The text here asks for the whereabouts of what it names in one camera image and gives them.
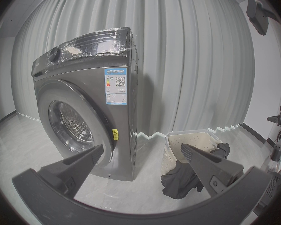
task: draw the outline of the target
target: plastic wrap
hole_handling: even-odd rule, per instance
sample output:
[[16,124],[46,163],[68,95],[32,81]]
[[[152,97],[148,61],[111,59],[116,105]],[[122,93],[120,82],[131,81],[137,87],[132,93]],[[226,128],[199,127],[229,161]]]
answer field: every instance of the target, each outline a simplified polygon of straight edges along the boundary
[[57,46],[60,55],[54,62],[49,60],[51,51],[47,52],[45,72],[67,65],[67,61],[83,57],[127,56],[134,49],[131,29],[113,28],[101,30],[72,39]]

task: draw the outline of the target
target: yellow warning label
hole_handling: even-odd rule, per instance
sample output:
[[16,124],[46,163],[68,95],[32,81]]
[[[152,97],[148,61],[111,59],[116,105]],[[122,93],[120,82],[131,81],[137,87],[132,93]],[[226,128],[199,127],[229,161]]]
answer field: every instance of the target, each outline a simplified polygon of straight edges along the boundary
[[119,134],[118,134],[118,130],[117,129],[113,129],[113,139],[118,141],[119,140]]

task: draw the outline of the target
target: energy label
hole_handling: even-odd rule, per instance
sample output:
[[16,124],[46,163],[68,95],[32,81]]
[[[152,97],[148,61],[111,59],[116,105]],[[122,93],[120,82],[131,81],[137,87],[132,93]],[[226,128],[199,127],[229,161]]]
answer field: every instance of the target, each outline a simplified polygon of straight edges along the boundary
[[105,68],[106,104],[127,105],[127,69]]

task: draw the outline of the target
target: front-load washing machine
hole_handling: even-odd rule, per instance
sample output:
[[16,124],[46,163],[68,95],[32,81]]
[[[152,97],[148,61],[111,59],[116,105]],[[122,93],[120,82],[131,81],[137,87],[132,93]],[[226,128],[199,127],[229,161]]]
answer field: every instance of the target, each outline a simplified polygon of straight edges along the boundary
[[92,174],[133,181],[138,56],[130,28],[89,33],[33,62],[42,125],[64,157],[96,145]]

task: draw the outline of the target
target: black cloth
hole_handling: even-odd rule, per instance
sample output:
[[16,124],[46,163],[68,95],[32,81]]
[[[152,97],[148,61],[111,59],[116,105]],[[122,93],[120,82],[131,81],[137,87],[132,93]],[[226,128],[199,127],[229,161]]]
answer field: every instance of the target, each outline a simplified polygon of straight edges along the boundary
[[[226,159],[230,152],[229,144],[220,143],[217,147],[218,149],[214,149],[210,153]],[[191,165],[181,163],[179,160],[176,161],[174,169],[161,176],[161,184],[164,186],[162,193],[174,199],[184,198],[193,188],[197,188],[198,192],[203,189],[203,184],[191,168]]]

